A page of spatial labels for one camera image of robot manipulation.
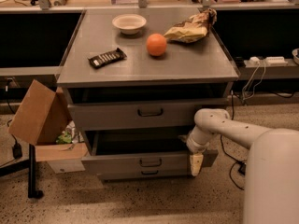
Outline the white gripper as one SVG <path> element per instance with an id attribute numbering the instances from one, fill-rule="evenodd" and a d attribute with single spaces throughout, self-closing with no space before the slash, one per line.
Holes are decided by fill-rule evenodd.
<path id="1" fill-rule="evenodd" d="M 190 156 L 191 174 L 197 176 L 200 173 L 204 155 L 202 154 L 208 147 L 209 141 L 204 135 L 180 135 L 179 139 L 186 142 L 187 148 L 192 153 Z"/>

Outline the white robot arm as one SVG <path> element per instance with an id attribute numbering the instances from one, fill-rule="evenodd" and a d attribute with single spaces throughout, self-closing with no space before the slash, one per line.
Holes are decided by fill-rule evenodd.
<path id="1" fill-rule="evenodd" d="M 243 224 L 299 224 L 298 131 L 232 120 L 224 109 L 200 109 L 194 123 L 186 137 L 193 155 L 218 134 L 249 151 Z"/>

